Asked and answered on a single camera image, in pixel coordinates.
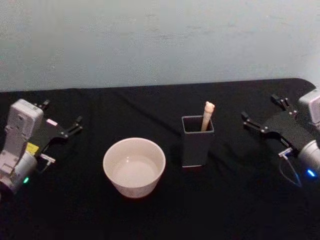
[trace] cable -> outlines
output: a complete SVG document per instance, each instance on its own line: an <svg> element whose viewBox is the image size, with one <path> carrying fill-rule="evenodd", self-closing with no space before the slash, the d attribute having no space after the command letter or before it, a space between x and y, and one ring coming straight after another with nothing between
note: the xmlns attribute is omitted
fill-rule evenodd
<svg viewBox="0 0 320 240"><path fill-rule="evenodd" d="M297 180L297 182L294 182L293 180L291 180L289 177L287 177L287 176L284 174L284 172L283 172L283 170L282 170L282 163L283 163L283 161L281 161L281 162L279 163L279 171L280 171L281 175L282 175L286 180L288 180L290 183L292 183L292 184L298 186L299 188L301 188L301 187L302 187L302 183L301 183L301 181L300 181L299 175L297 174L297 171L295 170L294 166L292 166L291 162L289 161L289 159L288 159L288 157L287 157L286 155L283 155L282 157L283 157L283 158L286 160L286 162L289 164L289 166L290 166L293 174L295 175L295 179Z"/></svg>

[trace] blue led light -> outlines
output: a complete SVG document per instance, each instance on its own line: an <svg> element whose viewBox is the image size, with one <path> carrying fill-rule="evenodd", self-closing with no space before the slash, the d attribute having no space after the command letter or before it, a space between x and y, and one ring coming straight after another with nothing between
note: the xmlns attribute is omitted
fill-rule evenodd
<svg viewBox="0 0 320 240"><path fill-rule="evenodd" d="M315 177L315 176L316 176L316 174L315 174L313 171L311 171L310 169L307 170L307 173L308 173L311 177Z"/></svg>

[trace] green led light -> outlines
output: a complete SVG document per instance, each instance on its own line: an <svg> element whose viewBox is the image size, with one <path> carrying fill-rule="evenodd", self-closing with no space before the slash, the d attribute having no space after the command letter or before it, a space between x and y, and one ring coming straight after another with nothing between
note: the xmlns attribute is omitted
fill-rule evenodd
<svg viewBox="0 0 320 240"><path fill-rule="evenodd" d="M29 177L26 177L23 181L24 184L26 184L29 181Z"/></svg>

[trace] bowl rim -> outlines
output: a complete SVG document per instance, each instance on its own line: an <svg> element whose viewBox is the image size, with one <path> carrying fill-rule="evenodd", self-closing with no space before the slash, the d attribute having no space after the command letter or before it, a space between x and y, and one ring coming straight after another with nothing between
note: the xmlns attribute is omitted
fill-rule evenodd
<svg viewBox="0 0 320 240"><path fill-rule="evenodd" d="M109 174L107 174L107 169L106 169L106 167L105 167L105 162L106 162L108 153L110 152L110 150L111 150L114 146L119 145L119 144L122 144L123 142L134 141L134 140L142 140L142 141L144 141L144 142L148 142L148 143L154 145L154 146L160 151L160 154L162 155L162 158L163 158L163 166L162 166L162 169L160 170L160 172L156 175L156 177L154 178L154 180L152 180L151 182L149 182L149 183L147 183L147 184L144 184L144 185L139 185L139 186L135 186L135 187L129 187L129 186L124 186L124 185L122 185L122 184L119 184L118 182L116 182L116 181L113 179L113 177L111 177ZM105 152L104 157L103 157L102 167L103 167L104 174L107 176L107 178L108 178L111 182L113 182L113 183L115 183L115 184L117 184L117 185L119 185L119 186L121 186L121 187L123 187L123 188L138 189L138 188L143 188L143 187L146 187L146 186L152 184L154 181L156 181L157 179L159 179L159 178L161 177L161 175L163 174L163 172L164 172L164 170L165 170L165 167L166 167L166 156L165 156L164 151L161 149L161 147L160 147L158 144L156 144L155 142L153 142L153 141L151 141L151 140L149 140L149 139L146 139L146 138L142 138L142 137L129 137L129 138L125 138L125 139L122 139L122 140L120 140L120 141L117 141L117 142L114 143L111 147L108 148L108 150Z"/></svg>

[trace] wooden stick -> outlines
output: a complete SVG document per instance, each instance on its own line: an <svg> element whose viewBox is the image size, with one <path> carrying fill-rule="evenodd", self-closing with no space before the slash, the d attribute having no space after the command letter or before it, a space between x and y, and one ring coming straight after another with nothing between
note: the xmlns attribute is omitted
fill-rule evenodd
<svg viewBox="0 0 320 240"><path fill-rule="evenodd" d="M204 107L204 113L203 113L201 132L204 132L207 130L210 118L214 110L215 110L215 105L213 105L211 102L206 101L205 107Z"/></svg>

